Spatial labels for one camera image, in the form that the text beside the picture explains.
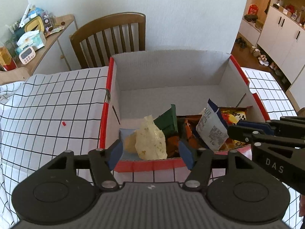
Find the cabinet drawer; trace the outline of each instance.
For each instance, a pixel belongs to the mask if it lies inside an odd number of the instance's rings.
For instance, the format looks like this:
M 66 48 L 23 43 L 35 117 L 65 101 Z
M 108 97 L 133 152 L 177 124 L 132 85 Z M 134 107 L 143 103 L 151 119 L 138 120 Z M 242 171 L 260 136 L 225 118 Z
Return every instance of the cabinet drawer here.
M 65 52 L 65 50 L 69 49 L 72 46 L 70 42 L 70 37 L 72 36 L 73 33 L 75 33 L 75 31 L 76 31 L 75 23 L 72 22 L 65 29 L 65 31 L 59 36 L 58 42 L 63 52 Z
M 59 72 L 69 71 L 69 68 L 64 58 L 61 58 L 61 50 L 57 42 L 45 54 L 39 65 L 37 66 L 34 74 L 55 74 Z
M 69 48 L 68 50 L 65 50 L 64 54 L 65 54 L 65 57 L 68 61 L 68 64 L 69 64 L 71 70 L 81 69 L 79 61 L 78 61 L 72 47 Z

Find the white wall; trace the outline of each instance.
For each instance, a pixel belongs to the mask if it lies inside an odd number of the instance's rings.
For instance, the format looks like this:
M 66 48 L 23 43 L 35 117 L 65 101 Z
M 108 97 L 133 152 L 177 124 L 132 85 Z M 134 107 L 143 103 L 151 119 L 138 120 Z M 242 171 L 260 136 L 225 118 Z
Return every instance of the white wall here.
M 27 0 L 0 0 L 0 35 L 5 24 L 10 25 L 23 16 L 27 5 Z
M 72 13 L 78 26 L 108 14 L 146 14 L 146 49 L 230 53 L 246 0 L 29 0 L 55 15 Z

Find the tissue box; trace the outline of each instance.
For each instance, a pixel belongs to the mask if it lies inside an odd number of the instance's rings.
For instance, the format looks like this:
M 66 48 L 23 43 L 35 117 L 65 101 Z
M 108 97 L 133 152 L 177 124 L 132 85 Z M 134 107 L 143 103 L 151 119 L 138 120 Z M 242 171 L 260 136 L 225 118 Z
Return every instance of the tissue box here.
M 47 40 L 45 39 L 43 32 L 39 32 L 36 35 L 27 38 L 20 46 L 18 46 L 16 53 L 19 55 L 24 49 L 30 46 L 33 47 L 34 51 L 37 51 L 44 47 L 46 42 Z

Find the silver screw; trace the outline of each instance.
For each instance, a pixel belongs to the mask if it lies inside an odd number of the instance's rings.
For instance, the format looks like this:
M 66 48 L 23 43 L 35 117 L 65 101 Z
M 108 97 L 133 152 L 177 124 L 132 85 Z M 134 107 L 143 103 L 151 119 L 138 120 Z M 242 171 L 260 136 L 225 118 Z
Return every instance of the silver screw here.
M 188 180 L 185 185 L 188 188 L 198 188 L 200 186 L 200 182 L 196 181 L 196 180 Z
M 115 181 L 111 181 L 111 180 L 107 180 L 107 181 L 103 181 L 102 182 L 102 187 L 103 188 L 114 188 L 116 186 L 116 182 Z

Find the clear plastic bottle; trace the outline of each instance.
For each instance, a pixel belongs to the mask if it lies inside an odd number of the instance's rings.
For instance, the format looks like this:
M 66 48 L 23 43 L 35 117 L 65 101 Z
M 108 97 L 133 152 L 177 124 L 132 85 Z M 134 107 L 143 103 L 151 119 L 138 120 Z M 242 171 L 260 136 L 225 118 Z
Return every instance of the clear plastic bottle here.
M 5 45 L 0 41 L 0 65 L 5 70 L 13 70 L 17 65 Z

